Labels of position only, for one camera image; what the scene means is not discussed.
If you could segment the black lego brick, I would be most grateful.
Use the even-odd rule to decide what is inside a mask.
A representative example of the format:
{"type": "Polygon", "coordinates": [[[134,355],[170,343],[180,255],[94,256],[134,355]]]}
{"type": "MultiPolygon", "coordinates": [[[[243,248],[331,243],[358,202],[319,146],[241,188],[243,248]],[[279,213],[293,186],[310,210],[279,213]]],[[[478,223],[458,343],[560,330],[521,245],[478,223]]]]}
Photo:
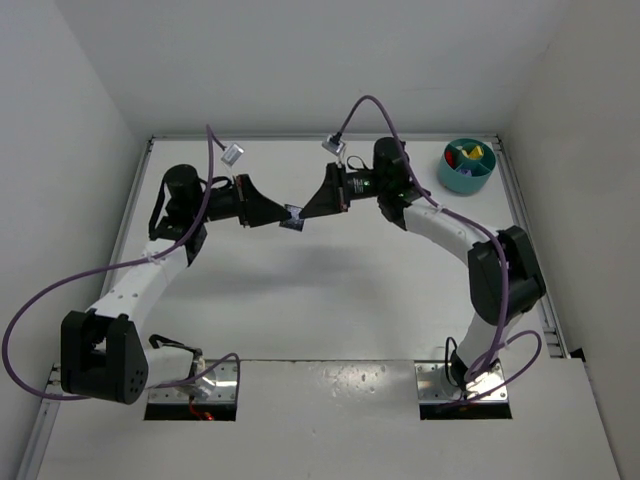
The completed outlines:
{"type": "Polygon", "coordinates": [[[285,204],[284,208],[288,212],[289,217],[286,220],[280,221],[279,227],[302,232],[305,223],[305,220],[300,217],[302,208],[291,204],[285,204]]]}

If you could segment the yellow lego brick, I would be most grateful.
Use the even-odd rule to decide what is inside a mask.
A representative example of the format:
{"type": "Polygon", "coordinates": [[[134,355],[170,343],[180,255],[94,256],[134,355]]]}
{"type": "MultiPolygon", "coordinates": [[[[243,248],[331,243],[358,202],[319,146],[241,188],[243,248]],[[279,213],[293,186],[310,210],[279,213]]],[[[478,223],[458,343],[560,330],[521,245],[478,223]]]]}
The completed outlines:
{"type": "Polygon", "coordinates": [[[479,160],[484,156],[484,147],[479,143],[468,142],[461,147],[464,156],[471,160],[479,160]]]}

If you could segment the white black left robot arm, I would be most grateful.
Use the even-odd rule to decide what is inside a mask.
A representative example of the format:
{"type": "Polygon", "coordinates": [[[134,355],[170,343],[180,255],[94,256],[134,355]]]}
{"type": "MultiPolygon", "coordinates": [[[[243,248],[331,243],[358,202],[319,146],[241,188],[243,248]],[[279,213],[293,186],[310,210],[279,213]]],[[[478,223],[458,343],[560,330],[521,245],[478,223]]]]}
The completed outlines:
{"type": "Polygon", "coordinates": [[[259,227],[290,217],[246,174],[205,183],[191,165],[170,168],[162,179],[139,262],[86,311],[72,311],[62,321],[62,390],[132,404],[148,388],[193,384],[201,373],[201,351],[159,334],[141,339],[145,320],[167,287],[199,255],[206,223],[236,218],[244,227],[259,227]]]}

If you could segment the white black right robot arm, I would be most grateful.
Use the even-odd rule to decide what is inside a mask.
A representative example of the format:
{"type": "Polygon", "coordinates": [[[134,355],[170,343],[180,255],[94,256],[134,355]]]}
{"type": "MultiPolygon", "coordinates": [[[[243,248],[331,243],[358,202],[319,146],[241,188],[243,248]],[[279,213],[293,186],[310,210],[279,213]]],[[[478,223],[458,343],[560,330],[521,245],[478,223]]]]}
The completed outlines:
{"type": "Polygon", "coordinates": [[[512,326],[546,293],[530,238],[518,226],[489,229],[437,203],[415,178],[404,141],[393,137],[375,142],[371,167],[328,164],[300,216],[342,214],[369,198],[388,222],[426,238],[467,268],[474,316],[444,367],[446,381],[462,391],[493,366],[512,326]]]}

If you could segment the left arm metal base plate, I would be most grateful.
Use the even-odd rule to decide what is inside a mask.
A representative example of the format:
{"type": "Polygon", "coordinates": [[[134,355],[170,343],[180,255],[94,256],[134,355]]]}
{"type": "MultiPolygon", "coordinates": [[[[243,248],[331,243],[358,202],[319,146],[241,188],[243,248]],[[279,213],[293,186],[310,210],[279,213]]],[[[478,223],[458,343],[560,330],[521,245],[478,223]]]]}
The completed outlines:
{"type": "Polygon", "coordinates": [[[190,386],[154,388],[148,392],[148,405],[234,406],[237,400],[238,365],[235,359],[218,364],[190,386]]]}

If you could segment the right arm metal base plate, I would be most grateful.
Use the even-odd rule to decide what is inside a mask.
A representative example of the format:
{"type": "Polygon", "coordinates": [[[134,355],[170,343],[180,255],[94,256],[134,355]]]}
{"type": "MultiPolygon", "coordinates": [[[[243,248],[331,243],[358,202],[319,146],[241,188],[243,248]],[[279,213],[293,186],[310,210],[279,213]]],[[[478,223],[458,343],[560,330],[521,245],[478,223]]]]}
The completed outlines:
{"type": "Polygon", "coordinates": [[[421,405],[441,405],[463,400],[479,404],[508,403],[509,395],[499,361],[462,389],[446,379],[443,362],[416,362],[414,367],[421,405]]]}

